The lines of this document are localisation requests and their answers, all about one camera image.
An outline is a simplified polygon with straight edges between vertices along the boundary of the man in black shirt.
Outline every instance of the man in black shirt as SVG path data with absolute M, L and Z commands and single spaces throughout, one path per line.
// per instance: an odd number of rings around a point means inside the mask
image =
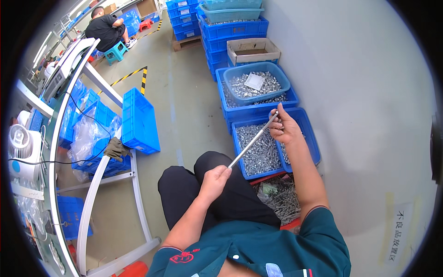
M 131 48 L 136 44 L 136 39 L 129 39 L 128 30 L 123 24 L 123 19 L 117 19 L 112 15 L 105 15 L 103 7 L 97 7 L 92 11 L 92 20 L 86 27 L 87 38 L 100 39 L 97 50 L 106 52 L 116 45 L 121 39 L 124 40 L 126 48 Z

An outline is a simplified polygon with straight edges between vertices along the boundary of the sneaker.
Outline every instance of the sneaker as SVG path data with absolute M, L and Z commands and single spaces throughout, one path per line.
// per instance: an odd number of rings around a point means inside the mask
M 134 44 L 137 43 L 136 39 L 130 39 L 128 43 L 125 43 L 124 45 L 126 46 L 126 48 L 131 49 L 132 46 L 134 46 Z

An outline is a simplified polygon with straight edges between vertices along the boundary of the floor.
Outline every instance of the floor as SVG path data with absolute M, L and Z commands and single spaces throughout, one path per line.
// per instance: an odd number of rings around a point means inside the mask
M 139 37 L 157 29 L 145 30 Z M 206 151 L 218 151 L 234 158 L 232 137 L 228 134 L 220 108 L 216 83 L 206 65 L 203 47 L 174 52 L 171 45 L 172 27 L 164 13 L 161 29 L 138 40 L 121 62 L 109 66 L 106 60 L 95 66 L 108 82 L 148 66 L 145 97 L 155 108 L 161 152 L 144 155 L 137 152 L 141 195 L 153 237 L 162 240 L 168 234 L 157 181 L 163 170 L 182 165 L 192 170 L 196 159 Z M 123 95 L 133 87 L 141 88 L 142 71 L 113 86 Z M 86 78 L 83 83 L 95 92 L 99 89 Z M 121 109 L 104 94 L 103 103 L 121 115 Z M 61 167 L 60 188 L 78 184 L 70 166 Z M 64 195 L 85 198 L 87 189 Z M 97 268 L 143 244 L 144 237 L 136 211 L 130 180 L 99 188 L 92 211 L 94 235 L 87 241 L 87 269 Z M 150 266 L 155 250 L 140 260 Z

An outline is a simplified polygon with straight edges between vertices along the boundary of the logo embroidery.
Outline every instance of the logo embroidery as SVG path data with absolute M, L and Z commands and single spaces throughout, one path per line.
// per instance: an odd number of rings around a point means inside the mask
M 200 249 L 194 249 L 192 252 L 200 251 Z M 194 259 L 194 255 L 191 254 L 191 252 L 182 252 L 180 255 L 175 255 L 171 257 L 169 260 L 173 261 L 174 263 L 178 264 L 179 262 L 187 263 L 189 261 L 192 261 Z

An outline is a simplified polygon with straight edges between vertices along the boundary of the fluorescent light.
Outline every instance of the fluorescent light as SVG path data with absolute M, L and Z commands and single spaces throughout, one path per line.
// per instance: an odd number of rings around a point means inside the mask
M 37 59 L 36 59 L 36 61 L 34 63 L 34 66 L 32 68 L 35 68 L 37 66 L 37 63 L 40 62 L 40 57 L 42 56 L 42 54 L 45 51 L 46 47 L 47 47 L 47 45 L 45 45 L 45 47 L 43 47 L 42 51 L 40 52 L 40 55 L 37 57 Z
M 46 44 L 46 41 L 48 41 L 48 38 L 49 38 L 49 36 L 51 35 L 51 33 L 52 33 L 52 31 L 49 32 L 48 36 L 45 38 L 45 41 L 43 41 L 42 45 L 40 46 L 39 51 L 37 52 L 37 55 L 35 55 L 35 58 L 34 58 L 34 60 L 33 60 L 32 62 L 35 62 L 35 61 L 37 60 L 37 58 L 40 57 L 40 51 L 42 50 L 43 45 Z
M 73 15 L 75 13 L 76 10 L 78 10 L 78 8 L 83 5 L 83 3 L 85 3 L 87 0 L 83 0 L 82 2 L 80 2 L 80 4 L 78 4 L 70 13 L 69 16 Z

